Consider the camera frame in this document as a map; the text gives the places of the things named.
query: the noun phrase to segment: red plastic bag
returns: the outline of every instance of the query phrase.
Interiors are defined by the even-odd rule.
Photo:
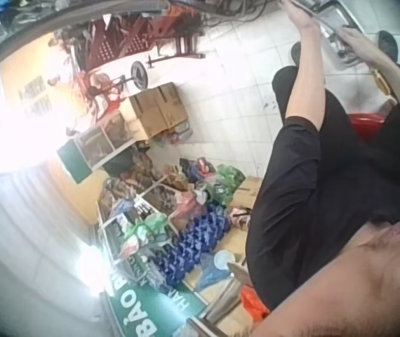
[[[256,295],[255,289],[244,286],[241,290],[241,302],[246,310],[249,313],[251,318],[253,318],[253,322],[259,323],[266,318],[266,316],[270,313],[270,311],[262,304],[258,295]]]

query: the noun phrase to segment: cardboard box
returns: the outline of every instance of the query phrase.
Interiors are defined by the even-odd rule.
[[[148,140],[168,128],[151,90],[130,96],[119,110],[136,140]]]
[[[180,95],[178,95],[178,90],[174,83],[158,86],[152,89],[152,92],[168,128],[173,128],[175,125],[187,120],[185,106],[180,99]]]
[[[237,209],[253,209],[261,184],[261,178],[247,177],[233,194],[229,205]]]

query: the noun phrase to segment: store sign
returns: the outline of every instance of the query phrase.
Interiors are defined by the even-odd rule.
[[[132,268],[144,271],[133,258]],[[168,295],[159,293],[147,280],[129,284],[120,276],[112,279],[114,295],[109,296],[114,316],[126,337],[169,337],[185,324],[186,319],[197,316],[205,303],[184,284]]]

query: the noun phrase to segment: hand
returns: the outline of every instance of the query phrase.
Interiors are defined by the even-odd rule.
[[[360,31],[352,28],[339,28],[336,33],[354,50],[356,55],[369,66],[379,68],[391,60],[372,41]]]
[[[319,25],[304,10],[292,4],[291,0],[281,0],[281,7],[301,34],[308,31],[320,33]]]

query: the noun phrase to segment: red chair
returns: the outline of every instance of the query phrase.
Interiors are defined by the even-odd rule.
[[[357,135],[369,142],[376,136],[385,118],[380,114],[350,114],[349,120]]]

